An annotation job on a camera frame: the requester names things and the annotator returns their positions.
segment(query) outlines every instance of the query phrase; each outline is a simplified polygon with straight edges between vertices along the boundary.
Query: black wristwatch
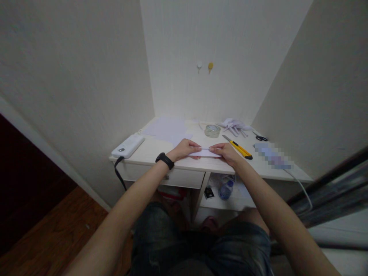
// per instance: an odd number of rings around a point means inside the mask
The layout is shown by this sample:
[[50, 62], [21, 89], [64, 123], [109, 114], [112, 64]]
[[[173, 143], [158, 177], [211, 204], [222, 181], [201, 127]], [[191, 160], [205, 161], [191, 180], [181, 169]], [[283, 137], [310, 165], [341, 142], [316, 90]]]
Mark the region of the black wristwatch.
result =
[[165, 153], [160, 153], [157, 158], [156, 158], [156, 163], [159, 161], [159, 160], [162, 160], [164, 161], [168, 166], [169, 166], [169, 169], [172, 169], [173, 166], [174, 166], [174, 162], [171, 161], [170, 158], [168, 158]]

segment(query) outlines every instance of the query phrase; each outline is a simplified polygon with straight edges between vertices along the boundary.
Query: left hand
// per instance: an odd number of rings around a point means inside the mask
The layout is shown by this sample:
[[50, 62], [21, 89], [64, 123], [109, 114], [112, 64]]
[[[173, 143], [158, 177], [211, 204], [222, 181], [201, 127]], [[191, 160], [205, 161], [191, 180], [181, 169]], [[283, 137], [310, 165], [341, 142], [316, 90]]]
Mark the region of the left hand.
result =
[[[199, 152], [202, 148], [197, 143], [188, 140], [183, 139], [181, 142], [169, 153], [166, 154], [168, 158], [171, 159], [172, 162], [176, 162], [184, 157], [186, 157], [188, 154]], [[193, 159], [199, 159], [199, 156], [191, 156]]]

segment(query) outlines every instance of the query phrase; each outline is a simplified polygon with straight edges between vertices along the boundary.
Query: water bottle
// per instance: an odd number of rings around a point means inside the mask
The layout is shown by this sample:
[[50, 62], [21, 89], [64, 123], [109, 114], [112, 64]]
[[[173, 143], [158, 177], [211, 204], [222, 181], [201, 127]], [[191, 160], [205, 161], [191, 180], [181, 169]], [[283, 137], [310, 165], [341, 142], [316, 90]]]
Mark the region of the water bottle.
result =
[[228, 200], [231, 196], [231, 192], [233, 191], [234, 181], [227, 181], [222, 187], [218, 190], [218, 196], [222, 200]]

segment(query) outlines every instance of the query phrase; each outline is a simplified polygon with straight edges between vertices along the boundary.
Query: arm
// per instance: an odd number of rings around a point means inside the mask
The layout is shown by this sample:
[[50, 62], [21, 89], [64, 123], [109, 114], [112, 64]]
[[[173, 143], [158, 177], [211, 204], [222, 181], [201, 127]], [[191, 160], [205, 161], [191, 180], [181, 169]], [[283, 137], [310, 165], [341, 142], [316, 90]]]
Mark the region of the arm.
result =
[[229, 143], [210, 151], [221, 154], [244, 182], [267, 227], [281, 244], [298, 275], [340, 275], [286, 202], [258, 175]]
[[[184, 139], [167, 154], [175, 162], [198, 152], [198, 144]], [[158, 161], [119, 199], [100, 227], [69, 266], [65, 275], [112, 275], [134, 222], [148, 205], [169, 167]]]

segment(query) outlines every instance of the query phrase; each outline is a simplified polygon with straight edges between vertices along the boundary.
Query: desk drawer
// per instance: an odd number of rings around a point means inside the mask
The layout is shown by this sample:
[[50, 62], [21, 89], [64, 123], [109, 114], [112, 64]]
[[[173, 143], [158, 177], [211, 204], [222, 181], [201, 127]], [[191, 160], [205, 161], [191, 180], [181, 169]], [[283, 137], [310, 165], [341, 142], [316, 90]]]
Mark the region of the desk drawer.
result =
[[[150, 168], [151, 166], [147, 165], [127, 164], [124, 162], [120, 162], [117, 166], [118, 172], [127, 181], [137, 181]], [[203, 177], [204, 172], [176, 169], [174, 167], [166, 174], [160, 184], [200, 189]]]

